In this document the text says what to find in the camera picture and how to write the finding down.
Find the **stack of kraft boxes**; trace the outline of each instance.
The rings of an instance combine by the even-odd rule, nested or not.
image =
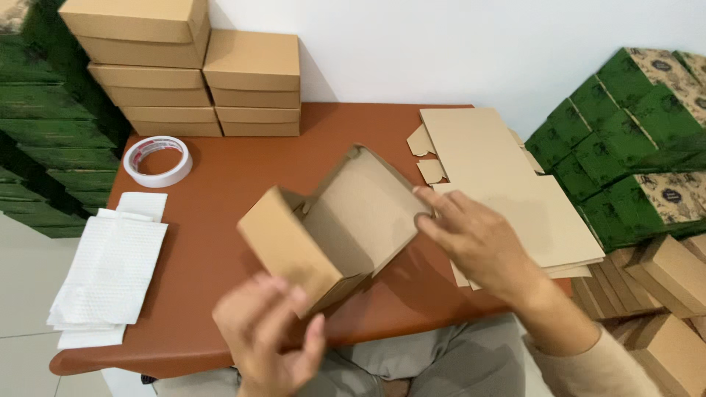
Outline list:
[[[67,0],[59,14],[138,134],[222,136],[201,74],[207,0]]]
[[[299,135],[296,35],[213,30],[203,74],[224,135]]]
[[[606,252],[706,230],[704,65],[696,54],[623,48],[525,143]]]
[[[130,126],[85,70],[61,2],[0,10],[0,211],[49,237],[78,237],[105,205]]]

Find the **orange-brown tabletop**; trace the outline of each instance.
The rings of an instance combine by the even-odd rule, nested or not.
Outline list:
[[[419,158],[405,140],[420,125],[419,109],[425,107],[439,106],[304,103],[300,137],[181,138],[193,169],[163,189],[145,188],[121,168],[109,208],[125,191],[169,194],[162,219],[169,228],[142,312],[137,324],[127,327],[122,345],[64,350],[52,360],[51,371],[70,375],[118,367],[167,378],[231,365],[211,309],[226,291],[262,269],[236,230],[238,220],[274,184],[312,192],[352,143],[368,146],[412,183],[423,184]],[[130,137],[127,147],[139,138]],[[164,168],[156,155],[150,156],[152,164]],[[569,293],[568,280],[559,284]],[[325,310],[326,335],[331,345],[344,345],[506,310],[483,291],[457,288],[443,252],[417,236],[374,280]],[[290,345],[301,338],[301,325],[292,330]]]

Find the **sleeve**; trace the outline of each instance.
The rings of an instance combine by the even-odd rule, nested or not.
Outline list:
[[[645,370],[603,327],[593,347],[571,357],[540,352],[530,336],[525,336],[525,345],[555,397],[662,395]]]

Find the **masking tape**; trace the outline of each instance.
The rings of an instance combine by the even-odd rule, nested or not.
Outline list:
[[[152,152],[157,150],[178,150],[181,160],[176,167],[167,172],[156,175],[141,174],[138,172],[140,162]],[[171,136],[153,136],[137,142],[131,147],[123,158],[123,166],[135,182],[144,187],[167,187],[181,181],[191,171],[193,161],[184,142]]]

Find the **open box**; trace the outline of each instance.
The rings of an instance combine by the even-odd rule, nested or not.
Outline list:
[[[371,150],[354,145],[312,195],[274,186],[238,230],[270,273],[306,291],[307,312],[316,312],[402,251],[417,234],[419,213],[430,210],[412,185]]]

